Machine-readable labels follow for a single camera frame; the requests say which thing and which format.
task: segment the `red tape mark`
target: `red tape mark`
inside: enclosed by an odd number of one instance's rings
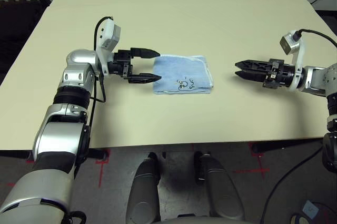
[[[254,153],[253,150],[252,150],[252,145],[253,145],[253,142],[248,142],[248,146],[249,146],[249,149],[251,151],[251,156],[257,158],[257,162],[259,164],[260,170],[263,170],[262,163],[261,163],[261,157],[263,157],[264,154],[263,153]],[[261,176],[262,176],[262,179],[264,179],[264,172],[261,172]]]
[[[233,173],[266,173],[266,172],[269,172],[269,168],[251,169],[251,170],[233,170]]]
[[[328,212],[327,212],[326,210],[324,210],[323,213],[324,213],[325,223],[326,223],[326,224],[329,224]]]
[[[101,165],[100,178],[99,178],[99,181],[98,181],[98,188],[100,188],[100,187],[101,187],[101,184],[102,184],[102,178],[103,178],[103,165],[109,163],[109,156],[107,157],[107,159],[106,159],[105,161],[98,161],[98,160],[96,160],[96,164],[100,164],[100,165]]]
[[[248,142],[249,150],[251,151],[251,156],[257,158],[257,162],[259,164],[259,169],[251,169],[251,170],[234,170],[233,173],[261,173],[262,179],[264,179],[264,174],[269,172],[269,168],[262,168],[261,157],[264,155],[263,153],[254,153],[252,150],[253,142]]]

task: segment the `floor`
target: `floor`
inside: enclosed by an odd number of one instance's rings
[[[265,200],[290,168],[316,151],[313,142],[262,155],[252,153],[248,143],[154,145],[110,148],[106,162],[88,159],[80,168],[74,184],[72,209],[84,211],[87,223],[125,223],[128,194],[135,171],[150,151],[157,153],[162,170],[158,185],[162,220],[179,214],[208,214],[204,188],[194,182],[194,151],[210,151],[229,172],[242,199],[246,220],[259,223]],[[0,157],[0,203],[15,182],[29,172],[32,163]],[[322,165],[321,154],[291,174],[276,190],[267,209],[265,223],[289,223],[300,213],[306,200],[337,209],[337,177]],[[326,207],[312,223],[337,223],[337,216]]]
[[[337,35],[337,17],[333,16],[321,16],[330,29]]]
[[[0,84],[44,10],[38,0],[0,1]]]

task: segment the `beige table surface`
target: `beige table surface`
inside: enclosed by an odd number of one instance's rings
[[[214,78],[211,94],[155,95],[152,85],[105,79],[92,147],[262,141],[319,137],[326,132],[326,99],[234,75],[235,62],[291,58],[279,40],[310,28],[337,37],[306,0],[54,0],[0,87],[0,149],[31,149],[66,66],[67,54],[92,49],[97,21],[113,15],[122,28],[117,48],[204,55]],[[304,34],[304,65],[327,67],[337,50]],[[153,60],[133,61],[151,72]]]

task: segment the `blue towel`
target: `blue towel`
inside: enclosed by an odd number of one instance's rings
[[[162,77],[153,83],[155,94],[209,94],[213,87],[203,56],[161,55],[154,61],[153,73]]]

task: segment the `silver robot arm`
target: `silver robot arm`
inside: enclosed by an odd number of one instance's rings
[[[104,91],[103,77],[109,74],[117,74],[130,83],[161,78],[153,74],[133,75],[131,58],[159,54],[143,48],[112,53],[121,29],[112,18],[105,17],[97,24],[95,37],[103,20],[107,20],[106,25],[95,39],[95,49],[75,50],[67,56],[54,102],[36,134],[33,170],[19,179],[0,207],[1,224],[68,224],[72,217],[85,222],[82,212],[70,211],[70,203],[74,179],[88,155],[91,125],[87,125],[87,109],[95,81],[100,80]]]
[[[337,63],[327,68],[303,67],[305,44],[302,32],[322,36],[337,47],[333,39],[320,32],[306,29],[290,31],[281,38],[280,45],[287,55],[293,55],[291,64],[278,59],[269,59],[268,62],[246,60],[235,64],[241,69],[235,74],[246,80],[262,82],[266,88],[284,86],[290,91],[297,89],[326,97],[329,111],[326,128],[329,133],[323,138],[323,164],[329,171],[337,173]]]

